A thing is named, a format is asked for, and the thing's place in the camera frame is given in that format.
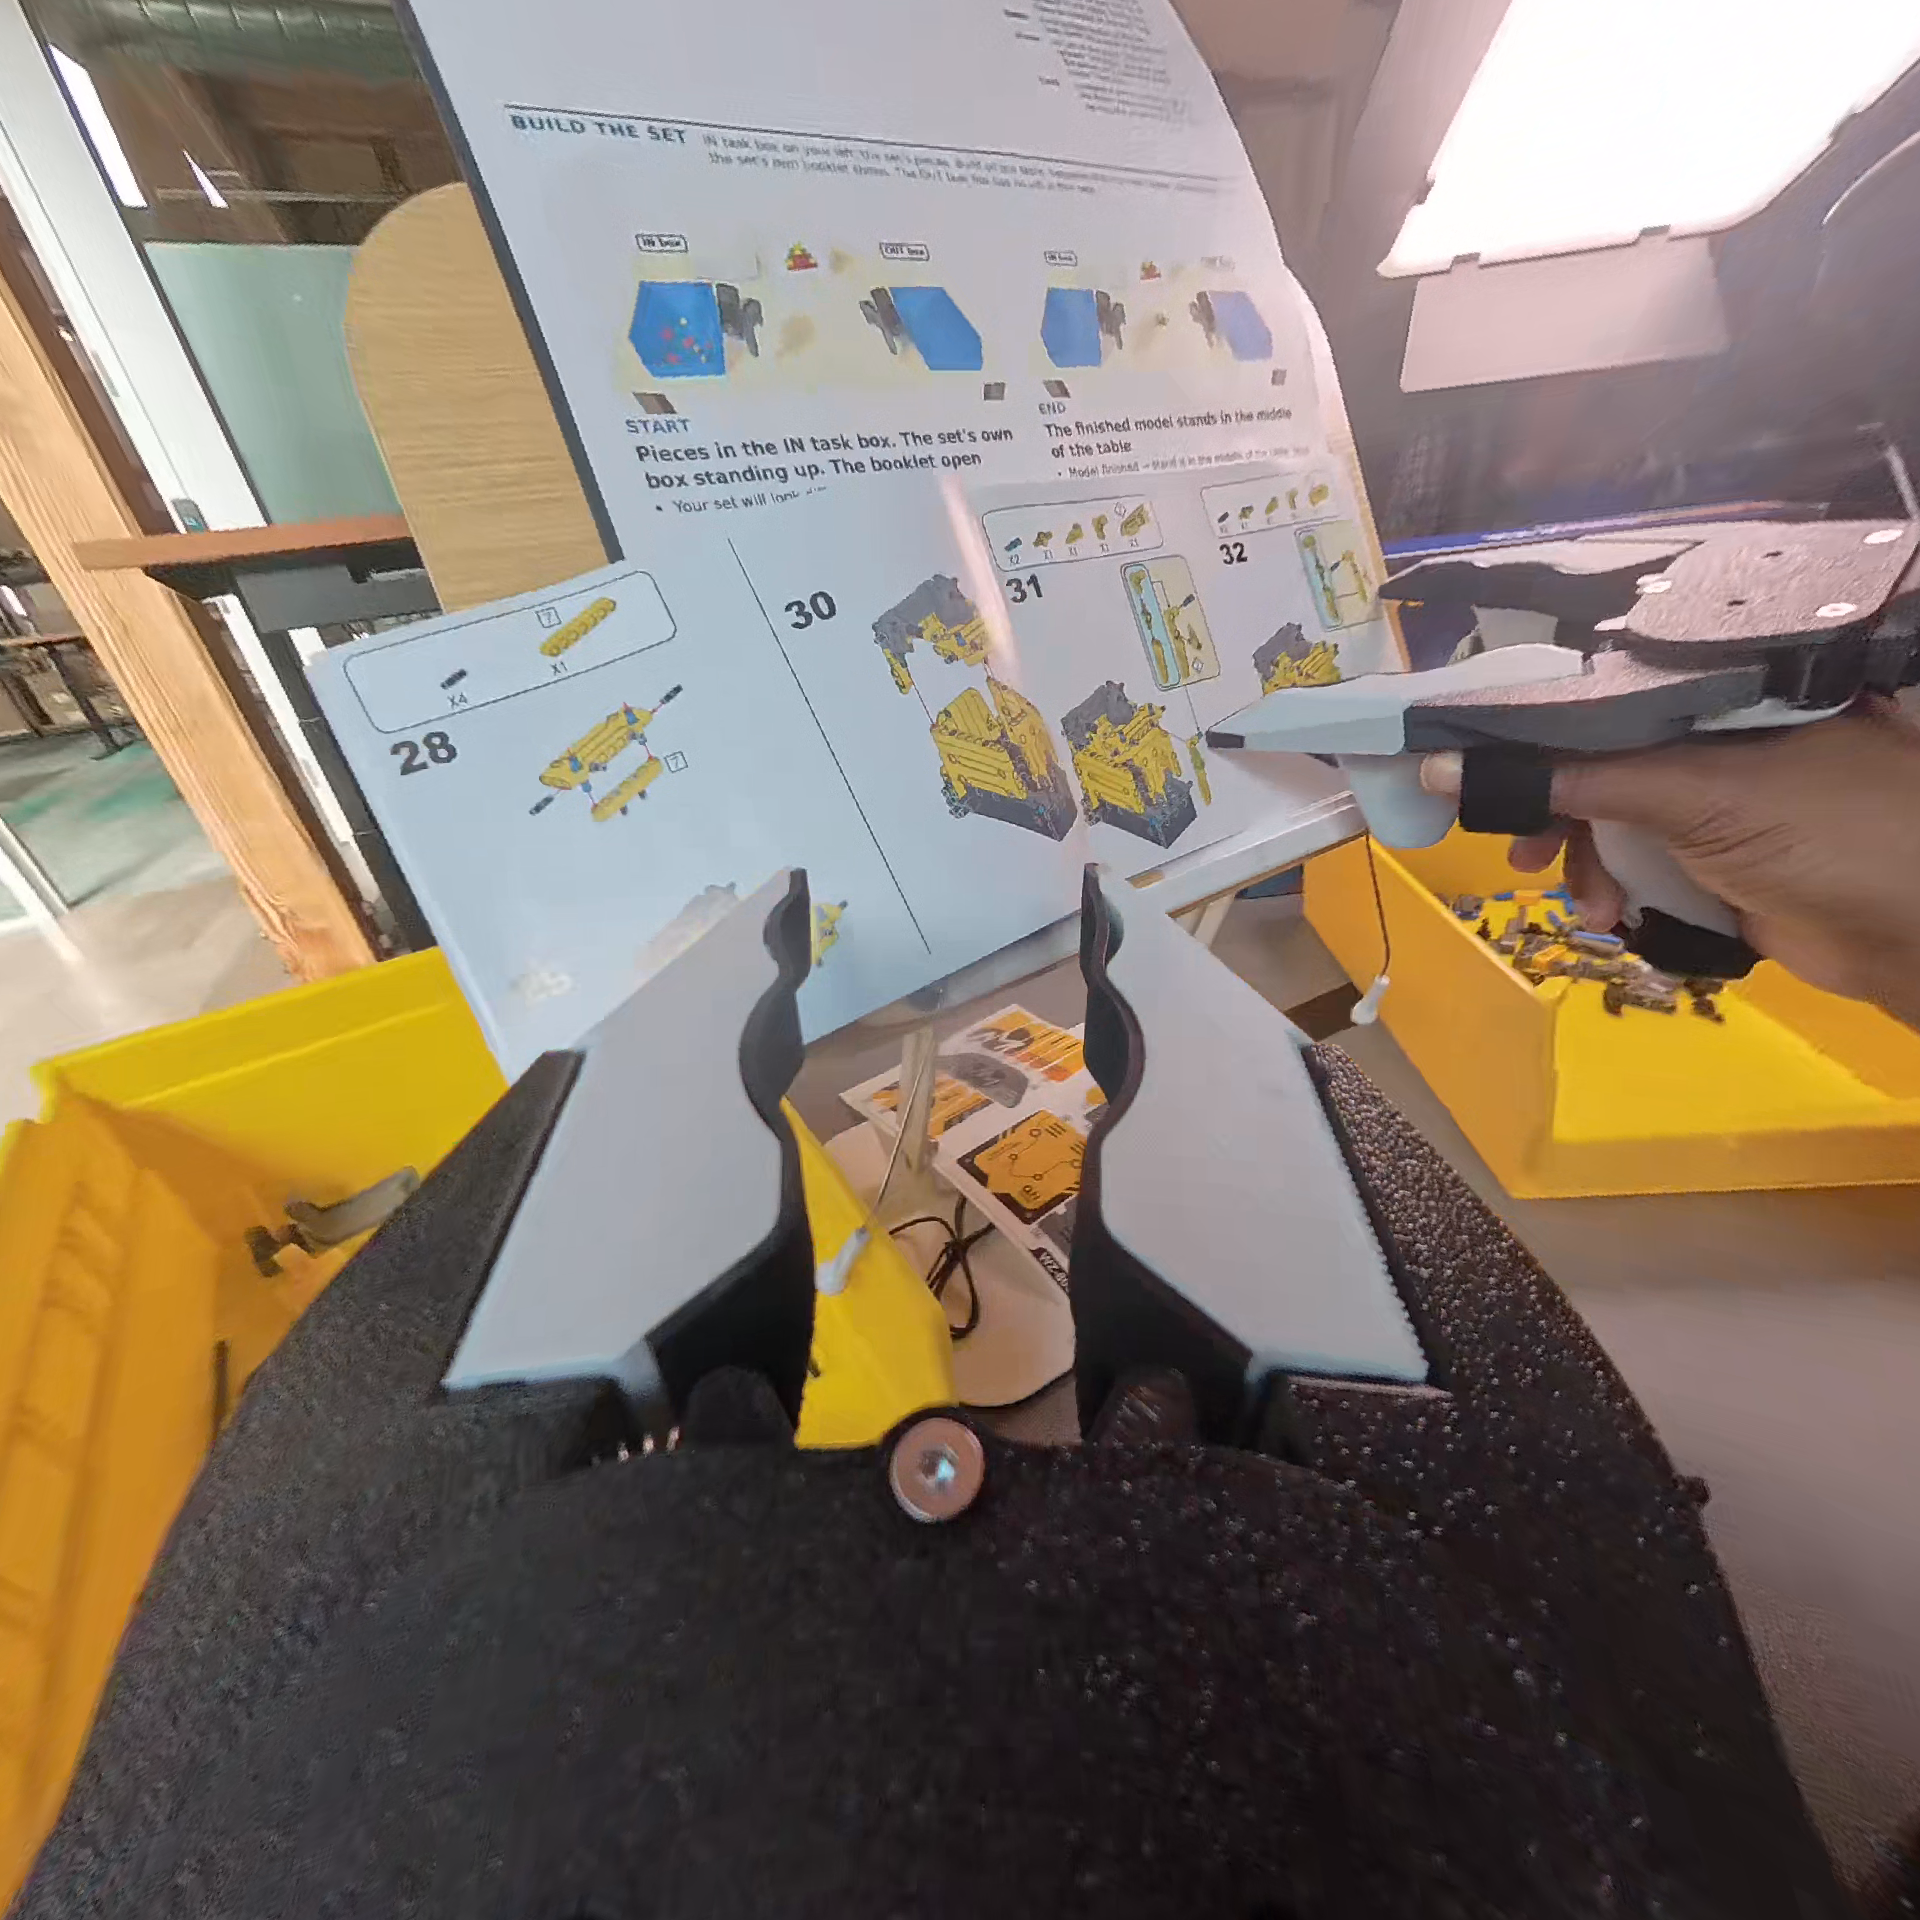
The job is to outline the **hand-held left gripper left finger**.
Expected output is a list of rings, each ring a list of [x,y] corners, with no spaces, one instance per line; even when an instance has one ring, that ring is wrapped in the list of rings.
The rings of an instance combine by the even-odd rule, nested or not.
[[[808,877],[778,872],[578,1043],[448,1396],[599,1382],[678,1420],[740,1371],[799,1417],[816,1257],[783,1100],[808,970]]]

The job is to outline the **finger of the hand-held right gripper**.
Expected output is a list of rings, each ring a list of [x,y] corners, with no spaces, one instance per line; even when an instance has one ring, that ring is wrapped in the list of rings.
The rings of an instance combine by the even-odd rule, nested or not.
[[[1316,760],[1530,747],[1632,753],[1756,705],[1758,664],[1659,666],[1514,645],[1405,674],[1279,689],[1206,734],[1219,753]]]
[[[1383,602],[1621,618],[1700,538],[1570,538],[1456,547],[1384,576]]]

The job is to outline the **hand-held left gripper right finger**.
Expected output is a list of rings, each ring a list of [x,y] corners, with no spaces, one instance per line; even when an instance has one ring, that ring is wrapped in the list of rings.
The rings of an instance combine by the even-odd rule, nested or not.
[[[1099,865],[1078,932],[1101,1093],[1072,1226],[1082,1427],[1150,1376],[1196,1428],[1282,1428],[1296,1386],[1430,1395],[1405,1267],[1308,1036]]]

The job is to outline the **yellow bin with large parts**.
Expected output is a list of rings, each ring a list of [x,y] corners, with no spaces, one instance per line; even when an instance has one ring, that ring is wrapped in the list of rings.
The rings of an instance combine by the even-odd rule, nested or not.
[[[352,1654],[379,1603],[468,1542],[507,1601],[543,1549],[496,1516],[547,1481],[693,1435],[726,1395],[775,1441],[875,1449],[942,1387],[840,1444],[803,1444],[756,1376],[678,1420],[603,1382],[440,1380],[568,1083],[568,1045],[506,1082],[453,986],[413,955],[51,1062],[4,1141],[4,1867],[27,1877],[80,1769],[159,1824],[175,1787],[302,1674]],[[419,1190],[344,1249],[245,1233],[411,1165]]]

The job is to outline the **pile of small lego parts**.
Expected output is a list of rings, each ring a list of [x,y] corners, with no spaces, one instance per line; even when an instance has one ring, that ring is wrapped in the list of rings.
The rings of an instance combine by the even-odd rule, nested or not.
[[[1444,905],[1532,989],[1554,981],[1588,982],[1598,987],[1600,1008],[1608,1017],[1676,1017],[1686,1011],[1702,1021],[1723,1025],[1718,982],[1668,976],[1630,950],[1623,937],[1587,929],[1564,885],[1494,896],[1458,894],[1447,896]]]

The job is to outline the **person's right hand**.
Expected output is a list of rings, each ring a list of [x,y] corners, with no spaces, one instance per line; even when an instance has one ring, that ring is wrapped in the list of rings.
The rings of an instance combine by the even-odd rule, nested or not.
[[[1525,824],[1509,861],[1558,865],[1591,929],[1618,929],[1644,894],[1600,830],[1642,833],[1760,957],[1918,1026],[1915,705],[1864,696],[1805,728],[1564,756],[1525,789],[1478,833]]]

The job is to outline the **yellow sticker sheet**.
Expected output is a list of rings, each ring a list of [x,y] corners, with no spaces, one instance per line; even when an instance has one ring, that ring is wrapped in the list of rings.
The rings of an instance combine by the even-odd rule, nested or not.
[[[1008,1001],[940,1043],[928,1072],[925,1174],[943,1194],[888,1233],[928,1249],[928,1290],[978,1318],[975,1260],[994,1244],[1022,1253],[1059,1290],[1093,1121],[1107,1098],[1084,1028]]]

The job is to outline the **grey curved panel with clip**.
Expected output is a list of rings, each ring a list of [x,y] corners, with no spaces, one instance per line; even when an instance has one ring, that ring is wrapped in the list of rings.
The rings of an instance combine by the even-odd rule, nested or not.
[[[344,1197],[319,1202],[287,1195],[274,1222],[255,1222],[245,1233],[254,1269],[271,1280],[282,1274],[282,1254],[323,1257],[381,1227],[420,1186],[411,1165],[395,1169],[370,1186]]]

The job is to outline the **yellow bin with small parts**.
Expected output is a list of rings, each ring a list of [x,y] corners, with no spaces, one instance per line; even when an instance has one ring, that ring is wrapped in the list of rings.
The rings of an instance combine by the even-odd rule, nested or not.
[[[1302,913],[1499,1184],[1525,1197],[1915,1184],[1918,1037],[1762,964],[1692,1012],[1611,1017],[1588,982],[1532,989],[1447,909],[1546,891],[1503,843],[1352,841],[1304,865]]]

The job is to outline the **studio light panel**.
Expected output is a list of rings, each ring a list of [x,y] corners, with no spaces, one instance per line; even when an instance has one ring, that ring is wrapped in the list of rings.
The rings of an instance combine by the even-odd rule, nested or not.
[[[1376,268],[1413,289],[1400,390],[1727,352],[1716,244],[1915,57],[1915,3],[1509,4]]]

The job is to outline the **white printed instruction sheet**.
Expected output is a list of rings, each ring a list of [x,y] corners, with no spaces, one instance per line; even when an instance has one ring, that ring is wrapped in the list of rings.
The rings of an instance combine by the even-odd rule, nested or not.
[[[413,3],[599,532],[1181,475],[1254,637],[1397,646],[1326,332],[1172,4]]]

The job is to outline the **brown top desk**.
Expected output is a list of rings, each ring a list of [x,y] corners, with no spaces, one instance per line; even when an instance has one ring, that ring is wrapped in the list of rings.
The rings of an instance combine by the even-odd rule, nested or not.
[[[92,574],[136,569],[180,597],[231,597],[262,634],[431,618],[440,611],[399,515],[103,538],[80,541],[76,556]]]

